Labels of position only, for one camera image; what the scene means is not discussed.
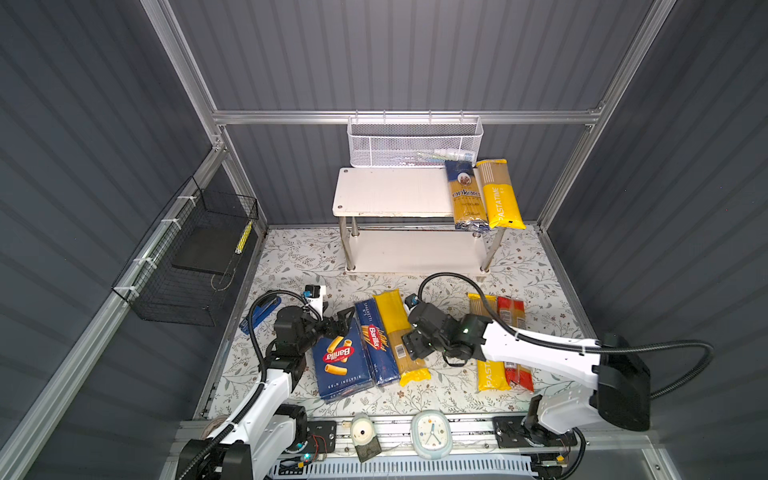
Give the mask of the blue Ankara spaghetti bag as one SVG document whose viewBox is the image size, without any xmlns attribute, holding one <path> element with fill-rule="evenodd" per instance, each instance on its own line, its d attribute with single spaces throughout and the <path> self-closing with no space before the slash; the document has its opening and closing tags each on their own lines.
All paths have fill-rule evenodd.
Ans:
<svg viewBox="0 0 768 480">
<path fill-rule="evenodd" d="M 445 171 L 455 229 L 476 233 L 488 231 L 487 213 L 472 163 L 446 161 Z"/>
</svg>

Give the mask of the red spaghetti bag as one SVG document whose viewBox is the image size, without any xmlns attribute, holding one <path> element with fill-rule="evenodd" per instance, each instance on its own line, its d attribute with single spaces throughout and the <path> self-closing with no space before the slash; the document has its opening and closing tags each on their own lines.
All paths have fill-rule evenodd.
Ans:
<svg viewBox="0 0 768 480">
<path fill-rule="evenodd" d="M 522 300 L 498 297 L 497 312 L 505 324 L 526 330 L 526 312 Z M 505 378 L 510 386 L 520 386 L 528 391 L 534 391 L 533 374 L 529 367 L 519 363 L 505 362 L 504 368 Z"/>
</svg>

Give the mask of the tape roll dispenser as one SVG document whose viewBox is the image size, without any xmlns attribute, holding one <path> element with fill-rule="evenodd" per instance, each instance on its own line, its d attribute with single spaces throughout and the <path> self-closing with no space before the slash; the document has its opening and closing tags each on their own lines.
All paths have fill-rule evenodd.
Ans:
<svg viewBox="0 0 768 480">
<path fill-rule="evenodd" d="M 364 413 L 356 414 L 350 425 L 351 440 L 358 460 L 365 463 L 383 451 L 377 436 L 375 423 Z"/>
</svg>

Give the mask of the white two-tier shelf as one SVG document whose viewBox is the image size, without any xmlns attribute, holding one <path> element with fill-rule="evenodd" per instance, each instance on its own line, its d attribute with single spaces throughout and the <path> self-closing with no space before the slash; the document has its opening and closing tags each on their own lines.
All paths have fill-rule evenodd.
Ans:
<svg viewBox="0 0 768 480">
<path fill-rule="evenodd" d="M 346 271 L 352 274 L 488 273 L 505 231 L 491 244 L 470 232 L 360 230 L 360 218 L 453 218 L 445 173 L 437 168 L 354 168 L 338 173 L 333 215 L 338 219 Z"/>
</svg>

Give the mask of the yellow Pastatime spaghetti bag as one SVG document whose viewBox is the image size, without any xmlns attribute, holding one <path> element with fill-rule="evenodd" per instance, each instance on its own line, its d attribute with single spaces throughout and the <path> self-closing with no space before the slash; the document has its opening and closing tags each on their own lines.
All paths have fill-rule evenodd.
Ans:
<svg viewBox="0 0 768 480">
<path fill-rule="evenodd" d="M 476 164 L 488 224 L 491 229 L 526 228 L 511 183 L 506 159 L 486 159 Z"/>
</svg>

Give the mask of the white analog clock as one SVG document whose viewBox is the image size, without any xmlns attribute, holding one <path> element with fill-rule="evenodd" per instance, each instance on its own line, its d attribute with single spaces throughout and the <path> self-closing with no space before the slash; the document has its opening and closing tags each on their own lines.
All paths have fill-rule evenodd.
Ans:
<svg viewBox="0 0 768 480">
<path fill-rule="evenodd" d="M 453 448 L 448 418 L 438 410 L 425 410 L 411 421 L 411 442 L 417 455 L 426 460 L 447 457 Z"/>
</svg>

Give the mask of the blue stapler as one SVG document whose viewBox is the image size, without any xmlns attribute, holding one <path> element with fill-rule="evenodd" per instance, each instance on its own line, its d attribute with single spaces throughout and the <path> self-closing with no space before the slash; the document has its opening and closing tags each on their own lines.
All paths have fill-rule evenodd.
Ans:
<svg viewBox="0 0 768 480">
<path fill-rule="evenodd" d="M 250 331 L 254 331 L 279 305 L 281 299 L 279 297 L 271 297 L 258 304 L 251 317 L 250 325 L 247 325 L 245 320 L 242 320 L 239 324 L 241 332 L 248 336 Z"/>
</svg>

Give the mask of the blue Barilla rigatoni box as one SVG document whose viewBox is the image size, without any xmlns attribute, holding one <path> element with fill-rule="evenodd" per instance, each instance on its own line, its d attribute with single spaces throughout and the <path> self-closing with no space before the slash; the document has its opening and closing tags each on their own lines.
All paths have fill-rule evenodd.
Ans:
<svg viewBox="0 0 768 480">
<path fill-rule="evenodd" d="M 374 386 L 360 324 L 355 317 L 345 336 L 336 334 L 319 339 L 312 348 L 312 359 L 318 395 L 327 403 Z"/>
</svg>

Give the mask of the blue Barilla spaghetti box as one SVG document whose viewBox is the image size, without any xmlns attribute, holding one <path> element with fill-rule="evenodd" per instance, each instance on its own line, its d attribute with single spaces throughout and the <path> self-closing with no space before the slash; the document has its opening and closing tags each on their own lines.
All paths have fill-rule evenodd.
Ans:
<svg viewBox="0 0 768 480">
<path fill-rule="evenodd" d="M 355 309 L 375 383 L 381 386 L 398 380 L 400 372 L 376 301 L 357 302 Z"/>
</svg>

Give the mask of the aluminium mounting rail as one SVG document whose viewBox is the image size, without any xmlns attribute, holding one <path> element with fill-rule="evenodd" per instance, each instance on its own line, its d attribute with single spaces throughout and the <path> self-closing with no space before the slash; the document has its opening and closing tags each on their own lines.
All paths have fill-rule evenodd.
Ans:
<svg viewBox="0 0 768 480">
<path fill-rule="evenodd" d="M 264 433 L 236 438 L 203 460 L 199 479 L 580 479 L 626 466 L 653 479 L 643 434 L 584 429 L 540 444 L 522 412 L 311 418 L 279 409 Z"/>
</svg>

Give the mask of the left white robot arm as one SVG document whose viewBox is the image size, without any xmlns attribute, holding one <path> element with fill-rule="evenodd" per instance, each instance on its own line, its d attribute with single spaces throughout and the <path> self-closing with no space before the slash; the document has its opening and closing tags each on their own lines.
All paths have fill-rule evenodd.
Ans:
<svg viewBox="0 0 768 480">
<path fill-rule="evenodd" d="M 249 397 L 204 440 L 190 440 L 179 455 L 177 479 L 262 479 L 289 447 L 306 440 L 306 410 L 287 402 L 301 379 L 307 352 L 319 340 L 347 334 L 353 307 L 334 317 L 306 303 L 277 313 L 276 338 L 257 349 L 261 378 Z"/>
</svg>

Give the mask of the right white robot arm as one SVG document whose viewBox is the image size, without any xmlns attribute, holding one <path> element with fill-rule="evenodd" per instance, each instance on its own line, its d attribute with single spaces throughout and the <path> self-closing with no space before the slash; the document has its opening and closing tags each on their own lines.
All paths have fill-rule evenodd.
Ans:
<svg viewBox="0 0 768 480">
<path fill-rule="evenodd" d="M 598 345 L 594 339 L 525 332 L 476 314 L 457 320 L 416 295 L 404 304 L 413 327 L 404 344 L 412 359 L 438 352 L 460 365 L 470 359 L 522 364 L 574 383 L 531 402 L 525 424 L 529 432 L 564 434 L 600 420 L 629 431 L 650 428 L 650 370 L 635 353 L 611 352 L 626 344 L 623 338 L 610 336 L 606 350 L 591 352 Z"/>
</svg>

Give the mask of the yellow clear spaghetti bag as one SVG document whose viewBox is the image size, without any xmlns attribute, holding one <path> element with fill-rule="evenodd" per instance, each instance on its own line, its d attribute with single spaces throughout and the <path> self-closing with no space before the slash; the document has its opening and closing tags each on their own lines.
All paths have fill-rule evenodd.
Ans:
<svg viewBox="0 0 768 480">
<path fill-rule="evenodd" d="M 404 344 L 406 334 L 413 331 L 409 323 L 400 292 L 391 290 L 374 296 L 398 371 L 399 385 L 407 386 L 412 382 L 428 381 L 431 373 L 424 360 L 413 360 Z"/>
</svg>

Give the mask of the yellow green marker pen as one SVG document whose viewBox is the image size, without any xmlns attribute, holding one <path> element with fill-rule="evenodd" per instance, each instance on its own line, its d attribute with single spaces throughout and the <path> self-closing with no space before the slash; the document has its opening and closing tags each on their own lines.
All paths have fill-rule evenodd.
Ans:
<svg viewBox="0 0 768 480">
<path fill-rule="evenodd" d="M 251 232 L 253 231 L 253 221 L 249 220 L 248 223 L 245 225 L 240 238 L 238 240 L 238 243 L 235 247 L 234 253 L 236 255 L 241 255 L 245 249 L 245 246 L 247 244 L 247 241 L 249 239 L 249 236 Z"/>
</svg>

